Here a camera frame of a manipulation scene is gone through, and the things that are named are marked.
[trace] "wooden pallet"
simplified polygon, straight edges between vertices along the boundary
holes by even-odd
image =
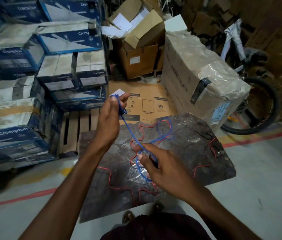
[[[100,109],[64,113],[58,148],[59,155],[78,154],[80,134],[97,128],[99,113]]]

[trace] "bicycle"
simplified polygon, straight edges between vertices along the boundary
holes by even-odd
[[[281,102],[276,90],[265,80],[260,77],[246,76],[246,71],[248,71],[249,68],[253,65],[266,62],[267,57],[265,52],[260,50],[243,48],[240,38],[241,25],[242,20],[238,19],[223,32],[220,31],[214,36],[209,36],[207,34],[200,34],[197,36],[207,49],[214,52],[216,52],[217,43],[222,41],[225,36],[225,43],[220,55],[220,58],[223,61],[226,61],[231,43],[234,42],[235,50],[241,63],[241,65],[234,70],[240,75],[242,80],[251,86],[251,90],[247,99],[243,100],[235,112],[228,117],[226,122],[221,126],[221,129],[232,134],[250,135],[266,129],[275,121],[281,109]],[[265,106],[265,108],[269,109],[268,111],[265,111],[265,108],[263,108],[260,109],[259,113],[256,113],[255,110],[253,110],[253,103],[251,103],[251,101],[254,102],[256,96],[261,96],[261,92],[266,94],[266,96],[263,97],[264,100],[270,101],[269,104]]]

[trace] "hand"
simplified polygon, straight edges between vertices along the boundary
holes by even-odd
[[[170,150],[164,150],[152,144],[142,145],[158,160],[159,169],[145,155],[138,156],[138,161],[148,171],[151,180],[176,198],[185,202],[191,200],[196,182],[183,162]],[[137,145],[134,150],[139,152],[141,147]]]
[[[119,97],[121,107],[125,109],[130,93]],[[109,97],[103,104],[98,124],[96,126],[95,141],[108,150],[119,135],[119,103],[116,97]]]

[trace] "person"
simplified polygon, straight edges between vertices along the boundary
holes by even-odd
[[[127,106],[130,94],[119,97]],[[119,135],[119,103],[109,97],[101,108],[95,137],[72,171],[47,204],[20,236],[20,240],[70,239],[96,168]],[[169,194],[187,202],[207,224],[217,239],[260,239],[226,210],[211,192],[197,183],[182,161],[172,152],[152,144],[143,146],[158,160],[139,155],[153,182]],[[187,215],[156,213],[141,215],[125,226],[106,233],[102,239],[210,239],[204,228]]]

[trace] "concrete floor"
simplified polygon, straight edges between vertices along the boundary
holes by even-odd
[[[282,137],[248,145],[226,148],[237,170],[235,178],[209,185],[214,196],[232,214],[263,239],[282,240]],[[63,159],[38,165],[33,172],[46,168],[73,165],[74,159]],[[64,179],[62,173],[53,174],[31,184],[14,182],[0,192],[0,199],[19,197],[40,190],[57,187]],[[50,195],[0,206],[0,239],[17,239],[42,209]],[[168,199],[165,204],[178,204],[188,215],[199,220],[198,214],[185,202]],[[147,214],[151,204],[132,209],[135,215]],[[77,224],[71,239],[99,239],[113,225],[120,223],[123,212]]]

